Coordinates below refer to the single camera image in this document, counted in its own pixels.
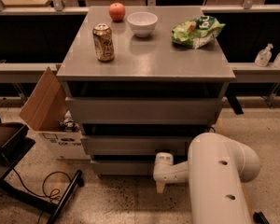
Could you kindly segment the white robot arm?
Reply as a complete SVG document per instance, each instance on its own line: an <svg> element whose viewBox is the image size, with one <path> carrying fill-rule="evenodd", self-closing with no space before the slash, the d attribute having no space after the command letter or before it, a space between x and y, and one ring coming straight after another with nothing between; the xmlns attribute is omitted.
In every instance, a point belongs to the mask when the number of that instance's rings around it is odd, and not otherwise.
<svg viewBox="0 0 280 224"><path fill-rule="evenodd" d="M218 133L202 133L189 145L188 159L174 163L170 153L156 155L157 192L167 184L189 183L193 224L253 224L242 185L259 175L258 154Z"/></svg>

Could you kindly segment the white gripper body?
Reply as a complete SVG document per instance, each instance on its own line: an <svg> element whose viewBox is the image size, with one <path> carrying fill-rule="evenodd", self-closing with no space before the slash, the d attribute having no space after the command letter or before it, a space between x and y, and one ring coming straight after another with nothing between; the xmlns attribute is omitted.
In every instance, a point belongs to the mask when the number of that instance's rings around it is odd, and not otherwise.
<svg viewBox="0 0 280 224"><path fill-rule="evenodd" d="M157 183L184 183L189 178L189 168L186 161L174 164L171 153L160 152L154 162L153 178Z"/></svg>

